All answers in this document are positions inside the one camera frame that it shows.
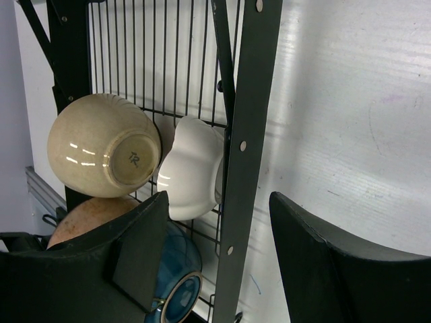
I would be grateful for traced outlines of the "dark blue floral bowl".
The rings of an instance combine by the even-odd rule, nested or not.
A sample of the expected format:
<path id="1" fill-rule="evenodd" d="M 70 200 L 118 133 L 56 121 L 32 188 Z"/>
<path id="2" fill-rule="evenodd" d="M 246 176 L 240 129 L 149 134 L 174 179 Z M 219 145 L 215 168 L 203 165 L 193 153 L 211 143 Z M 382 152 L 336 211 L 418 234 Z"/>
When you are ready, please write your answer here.
<path id="1" fill-rule="evenodd" d="M 201 271 L 201 255 L 194 242 L 168 222 L 152 309 L 144 321 L 183 322 L 201 292 Z"/>

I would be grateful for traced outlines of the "beige plain bowl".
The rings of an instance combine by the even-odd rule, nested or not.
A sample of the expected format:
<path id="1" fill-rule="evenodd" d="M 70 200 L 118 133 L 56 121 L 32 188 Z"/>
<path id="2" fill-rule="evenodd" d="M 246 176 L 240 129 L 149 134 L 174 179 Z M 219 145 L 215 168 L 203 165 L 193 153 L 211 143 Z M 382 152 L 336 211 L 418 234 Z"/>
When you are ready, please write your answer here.
<path id="1" fill-rule="evenodd" d="M 66 187 L 117 198 L 153 176 L 162 140 L 151 118 L 132 102 L 114 94 L 90 94 L 70 103 L 55 119 L 47 155 Z"/>

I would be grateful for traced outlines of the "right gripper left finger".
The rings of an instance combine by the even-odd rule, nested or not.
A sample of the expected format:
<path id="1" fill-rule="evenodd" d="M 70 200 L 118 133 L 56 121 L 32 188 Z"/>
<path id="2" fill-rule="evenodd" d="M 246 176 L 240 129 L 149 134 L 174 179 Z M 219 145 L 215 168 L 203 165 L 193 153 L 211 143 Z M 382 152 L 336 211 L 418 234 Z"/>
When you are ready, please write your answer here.
<path id="1" fill-rule="evenodd" d="M 1 253 L 2 322 L 143 322 L 156 289 L 168 195 L 47 250 Z"/>

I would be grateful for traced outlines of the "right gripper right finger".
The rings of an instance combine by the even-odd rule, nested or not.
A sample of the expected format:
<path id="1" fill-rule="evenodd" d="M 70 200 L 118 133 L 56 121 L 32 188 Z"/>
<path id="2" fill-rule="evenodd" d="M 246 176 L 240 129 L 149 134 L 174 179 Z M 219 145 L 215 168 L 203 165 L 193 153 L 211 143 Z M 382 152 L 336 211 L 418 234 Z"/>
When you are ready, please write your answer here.
<path id="1" fill-rule="evenodd" d="M 269 197 L 292 322 L 429 322 L 430 257 L 365 240 Z"/>

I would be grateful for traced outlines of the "white scalloped patterned bowl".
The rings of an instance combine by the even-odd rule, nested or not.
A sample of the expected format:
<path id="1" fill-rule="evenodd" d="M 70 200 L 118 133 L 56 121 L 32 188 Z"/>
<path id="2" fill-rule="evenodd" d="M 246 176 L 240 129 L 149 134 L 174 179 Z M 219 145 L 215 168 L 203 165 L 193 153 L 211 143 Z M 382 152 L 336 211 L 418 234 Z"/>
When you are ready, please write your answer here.
<path id="1" fill-rule="evenodd" d="M 181 118 L 157 178 L 172 220 L 196 219 L 221 203 L 223 161 L 224 137 L 198 118 Z"/>

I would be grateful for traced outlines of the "pink floral bowl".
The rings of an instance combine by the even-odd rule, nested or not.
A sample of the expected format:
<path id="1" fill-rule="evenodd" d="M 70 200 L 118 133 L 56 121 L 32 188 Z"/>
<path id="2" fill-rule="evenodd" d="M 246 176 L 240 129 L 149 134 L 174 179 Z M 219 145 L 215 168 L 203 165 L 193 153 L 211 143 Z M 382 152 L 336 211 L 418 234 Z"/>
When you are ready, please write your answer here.
<path id="1" fill-rule="evenodd" d="M 134 209 L 139 202 L 133 197 L 104 199 L 94 197 L 74 208 L 57 226 L 47 248 L 85 234 Z"/>

